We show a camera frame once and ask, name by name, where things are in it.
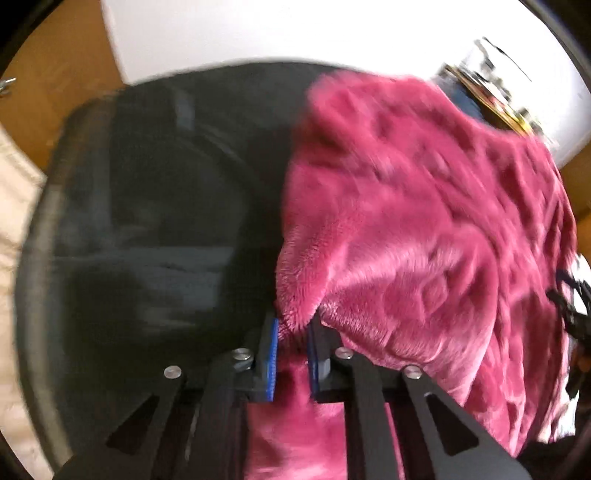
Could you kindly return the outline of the pink fleece garment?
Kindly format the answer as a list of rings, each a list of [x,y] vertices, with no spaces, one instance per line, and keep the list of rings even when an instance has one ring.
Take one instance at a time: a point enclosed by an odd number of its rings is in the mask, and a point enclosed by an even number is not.
[[[308,91],[283,191],[276,399],[250,479],[342,479],[341,405],[311,402],[314,316],[377,365],[421,366],[511,454],[559,438],[567,335],[547,299],[577,230],[544,143],[436,85],[356,72]]]

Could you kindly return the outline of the brown wooden wardrobe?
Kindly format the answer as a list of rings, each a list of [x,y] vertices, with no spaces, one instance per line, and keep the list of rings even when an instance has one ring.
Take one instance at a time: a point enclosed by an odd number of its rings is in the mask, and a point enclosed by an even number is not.
[[[591,252],[591,144],[560,169],[577,224],[578,251],[590,260]]]

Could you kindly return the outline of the black bed cover sheet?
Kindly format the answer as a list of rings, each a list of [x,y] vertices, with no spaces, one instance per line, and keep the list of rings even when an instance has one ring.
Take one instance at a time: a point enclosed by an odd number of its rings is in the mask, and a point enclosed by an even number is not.
[[[21,385],[52,467],[111,432],[166,367],[191,372],[263,322],[294,126],[329,73],[222,66],[69,116],[14,293]]]

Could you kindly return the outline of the wooden desk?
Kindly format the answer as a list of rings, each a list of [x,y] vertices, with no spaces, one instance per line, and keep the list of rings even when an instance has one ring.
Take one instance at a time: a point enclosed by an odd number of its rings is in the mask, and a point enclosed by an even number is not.
[[[496,128],[512,130],[522,136],[539,137],[551,150],[559,143],[546,135],[542,124],[525,108],[515,108],[506,90],[485,80],[480,74],[464,66],[444,64],[436,75],[437,79],[459,83],[468,96],[485,110],[483,117]]]

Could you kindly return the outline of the silver door knob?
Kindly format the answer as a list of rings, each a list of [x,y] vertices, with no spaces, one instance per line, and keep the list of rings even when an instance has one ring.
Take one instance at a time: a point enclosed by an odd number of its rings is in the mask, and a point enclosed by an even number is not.
[[[0,96],[4,97],[11,91],[12,85],[16,82],[14,77],[0,80]]]

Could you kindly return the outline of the brown wooden door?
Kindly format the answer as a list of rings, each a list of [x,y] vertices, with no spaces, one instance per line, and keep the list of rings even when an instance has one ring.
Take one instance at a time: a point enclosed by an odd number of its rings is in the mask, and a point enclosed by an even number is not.
[[[99,1],[64,1],[20,47],[2,74],[1,124],[46,170],[64,121],[87,101],[124,85]]]

